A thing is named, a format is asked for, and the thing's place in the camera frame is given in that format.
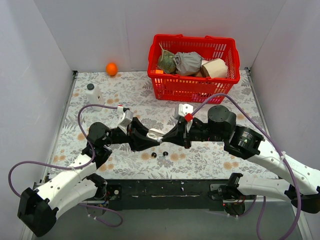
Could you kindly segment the white earbud charging case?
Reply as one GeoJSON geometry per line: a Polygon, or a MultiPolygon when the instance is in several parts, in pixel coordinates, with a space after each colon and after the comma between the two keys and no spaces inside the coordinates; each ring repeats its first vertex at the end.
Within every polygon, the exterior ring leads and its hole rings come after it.
{"type": "Polygon", "coordinates": [[[155,128],[151,128],[148,130],[148,133],[146,134],[146,136],[152,140],[157,141],[157,138],[162,137],[165,135],[165,133],[161,130],[155,129],[155,128]]]}

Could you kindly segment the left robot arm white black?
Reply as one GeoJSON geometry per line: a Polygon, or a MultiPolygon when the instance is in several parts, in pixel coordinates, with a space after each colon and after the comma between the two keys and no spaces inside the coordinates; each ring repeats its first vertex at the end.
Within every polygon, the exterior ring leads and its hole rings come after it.
{"type": "Polygon", "coordinates": [[[143,151],[158,146],[163,135],[158,129],[146,128],[136,117],[124,118],[116,128],[93,123],[87,146],[73,163],[49,182],[21,193],[18,218],[37,237],[44,236],[69,209],[86,199],[106,196],[106,181],[96,171],[112,154],[111,144],[128,143],[132,151],[143,151]]]}

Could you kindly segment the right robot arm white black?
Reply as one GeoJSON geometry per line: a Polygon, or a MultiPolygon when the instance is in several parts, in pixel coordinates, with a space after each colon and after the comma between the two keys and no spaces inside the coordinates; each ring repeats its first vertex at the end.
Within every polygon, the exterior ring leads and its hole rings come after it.
{"type": "Polygon", "coordinates": [[[256,163],[278,176],[277,179],[257,179],[232,173],[228,182],[214,190],[217,199],[232,200],[260,195],[290,202],[302,211],[320,211],[320,172],[295,159],[279,156],[275,147],[260,133],[236,124],[236,114],[224,106],[213,106],[207,112],[207,122],[193,118],[191,123],[179,121],[176,126],[158,137],[168,142],[191,147],[192,142],[223,142],[224,151],[232,156],[256,163]]]}

